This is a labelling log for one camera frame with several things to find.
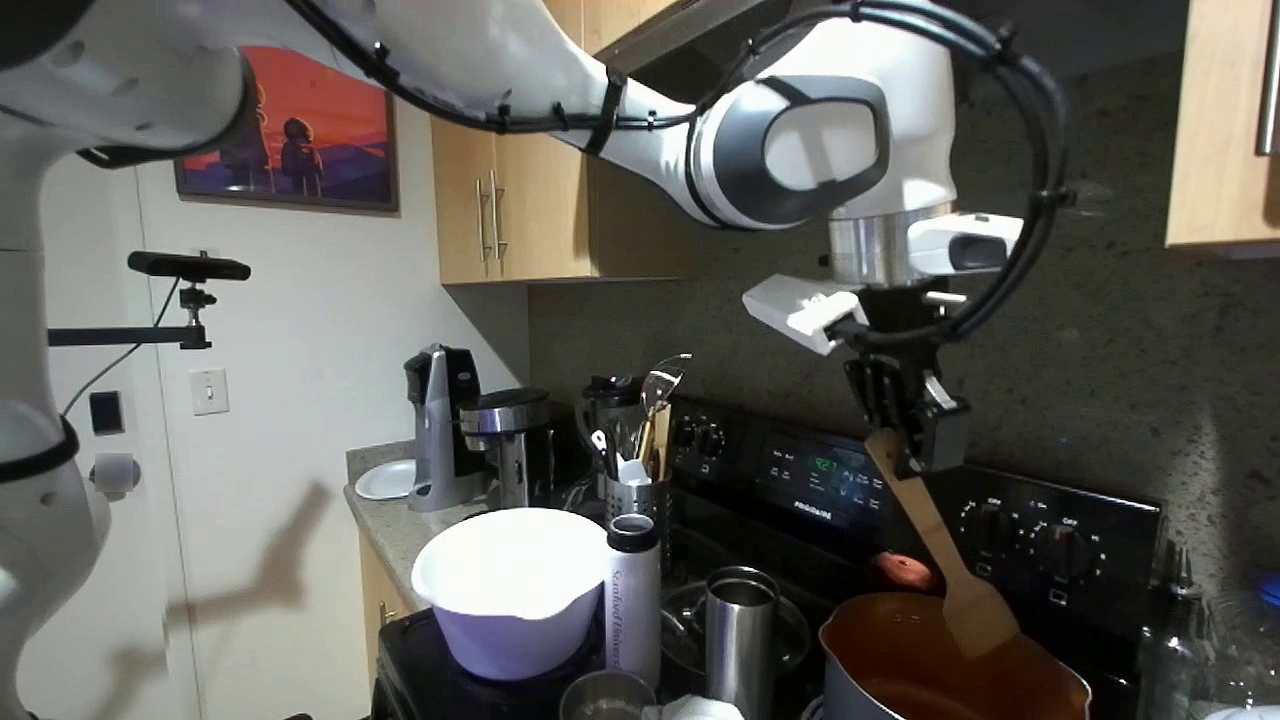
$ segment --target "wooden cabinet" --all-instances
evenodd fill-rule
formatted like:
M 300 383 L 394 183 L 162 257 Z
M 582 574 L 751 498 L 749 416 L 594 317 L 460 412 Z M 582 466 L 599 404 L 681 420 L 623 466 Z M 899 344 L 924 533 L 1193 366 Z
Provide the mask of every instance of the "wooden cabinet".
M 666 0 L 547 0 L 588 53 Z M 552 136 L 493 136 L 433 122 L 445 284 L 645 279 L 689 270 L 689 220 L 661 188 Z
M 366 681 L 376 677 L 376 649 L 379 628 L 412 616 L 398 584 L 393 579 L 387 563 L 376 555 L 366 540 L 360 540 L 360 584 L 364 584 L 364 652 L 366 652 Z
M 1280 250 L 1280 162 L 1255 151 L 1268 29 L 1270 0 L 1188 3 L 1166 250 Z

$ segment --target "painting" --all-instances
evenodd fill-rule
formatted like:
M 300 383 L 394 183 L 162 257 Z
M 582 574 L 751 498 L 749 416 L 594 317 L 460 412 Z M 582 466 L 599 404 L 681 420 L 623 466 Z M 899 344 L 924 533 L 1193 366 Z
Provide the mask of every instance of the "painting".
M 249 47 L 254 128 L 176 162 L 184 200 L 394 214 L 394 122 L 383 88 L 282 47 Z

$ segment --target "wall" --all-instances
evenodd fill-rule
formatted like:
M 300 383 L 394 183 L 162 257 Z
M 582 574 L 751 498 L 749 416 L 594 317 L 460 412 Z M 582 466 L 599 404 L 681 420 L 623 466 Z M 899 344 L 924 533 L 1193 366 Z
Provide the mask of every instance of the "wall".
M 53 253 L 93 240 L 253 266 L 249 284 L 210 289 L 210 352 L 158 352 L 156 444 L 173 466 L 179 611 L 206 720 L 366 713 L 345 452 L 412 435 L 398 366 L 433 341 L 471 348 L 482 390 L 529 373 L 522 289 L 439 289 L 427 128 L 414 114 L 394 125 L 398 216 L 193 203 L 173 194 L 173 163 L 93 179 L 93 167 L 63 162 L 47 183 L 44 214 L 75 216 L 54 225 L 75 237 L 47 237 Z M 116 197 L 108 210 L 124 203 L 127 220 L 83 194 Z M 202 369 L 227 373 L 227 416 L 193 416 L 189 375 Z M 83 369 L 54 373 L 63 390 L 75 382 Z
M 975 404 L 975 459 L 1158 502 L 1202 584 L 1239 599 L 1280 578 L 1280 279 L 1265 260 L 1158 250 L 1174 78 L 1158 57 L 1067 81 L 1079 203 L 943 373 Z M 1008 210 L 1025 179 L 989 94 L 958 109 L 956 179 L 967 210 Z M 706 233 L 689 279 L 533 289 L 533 382 L 574 396 L 592 373 L 693 348 L 689 392 L 860 434 L 838 362 L 771 338 L 737 300 L 767 271 L 815 277 L 819 253 L 823 228 Z

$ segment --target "stove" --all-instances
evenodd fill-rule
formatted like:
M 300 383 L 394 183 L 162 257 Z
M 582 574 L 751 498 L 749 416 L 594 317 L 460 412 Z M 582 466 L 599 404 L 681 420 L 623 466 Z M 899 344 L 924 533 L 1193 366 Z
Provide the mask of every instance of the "stove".
M 677 396 L 666 457 L 672 584 L 754 563 L 815 633 L 838 599 L 888 587 L 879 551 L 928 561 L 854 435 Z M 967 569 L 1008 595 L 1029 638 L 1089 677 L 1092 717 L 1135 717 L 1158 510 L 983 466 L 928 477 L 928 488 Z M 804 717 L 819 697 L 819 649 L 781 697 L 781 717 Z
M 891 587 L 874 574 L 879 551 L 928 551 L 854 435 L 677 396 L 666 459 L 661 699 L 704 692 L 700 642 L 689 638 L 695 607 L 685 607 L 695 605 L 693 587 L 724 563 L 751 563 L 789 605 L 775 720 L 813 717 L 823 684 L 815 633 L 826 611 L 854 591 Z M 1092 684 L 1092 717 L 1135 717 L 1158 510 L 979 466 L 930 477 L 928 488 L 967 569 L 1008 595 L 1029 638 Z M 552 720 L 568 681 L 599 668 L 599 638 L 594 624 L 588 643 L 539 681 L 488 684 L 450 666 L 433 611 L 394 620 L 379 638 L 372 720 Z

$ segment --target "backsplash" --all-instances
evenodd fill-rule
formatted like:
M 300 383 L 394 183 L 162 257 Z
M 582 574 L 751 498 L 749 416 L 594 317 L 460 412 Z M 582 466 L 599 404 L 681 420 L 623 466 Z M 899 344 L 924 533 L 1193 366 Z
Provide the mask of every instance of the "backsplash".
M 1239 599 L 1280 578 L 1280 266 L 1163 253 L 1174 81 L 1158 57 L 1063 86 L 1079 203 L 1025 289 L 943 352 L 943 375 L 975 410 L 975 459 L 1163 505 L 1199 579 Z M 958 203 L 1016 210 L 1016 125 L 989 106 L 958 109 Z M 704 233 L 689 279 L 533 289 L 533 383 L 571 400 L 592 373 L 693 348 L 689 392 L 860 434 L 838 358 L 740 310 L 767 271 L 819 277 L 823 253 L 819 220 Z

